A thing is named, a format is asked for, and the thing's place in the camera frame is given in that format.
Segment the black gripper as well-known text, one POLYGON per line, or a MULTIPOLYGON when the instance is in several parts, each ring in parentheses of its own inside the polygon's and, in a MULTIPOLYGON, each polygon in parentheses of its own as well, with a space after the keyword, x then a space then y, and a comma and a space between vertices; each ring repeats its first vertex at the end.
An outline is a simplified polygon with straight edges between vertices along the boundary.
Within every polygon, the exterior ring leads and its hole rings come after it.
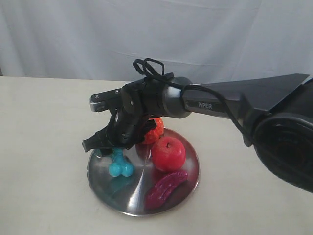
POLYGON ((130 149, 143 142, 144 136, 156 127, 156 122, 148 116, 137 117, 125 111, 116 111, 106 127, 106 132, 96 132, 83 140, 82 146, 85 153, 99 149, 101 157, 110 157, 114 153, 113 148, 130 149))

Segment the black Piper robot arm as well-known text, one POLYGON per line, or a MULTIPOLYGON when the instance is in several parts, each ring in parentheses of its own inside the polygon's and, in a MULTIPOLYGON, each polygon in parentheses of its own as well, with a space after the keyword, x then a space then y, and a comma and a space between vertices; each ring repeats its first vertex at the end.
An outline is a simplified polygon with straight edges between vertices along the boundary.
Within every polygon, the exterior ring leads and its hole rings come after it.
POLYGON ((192 84, 169 73, 161 81, 147 76, 94 94, 89 103, 94 112, 109 110, 111 118, 83 141, 85 151, 129 149, 154 128, 153 118, 199 113, 231 120, 269 171, 298 188, 313 190, 311 75, 192 84))

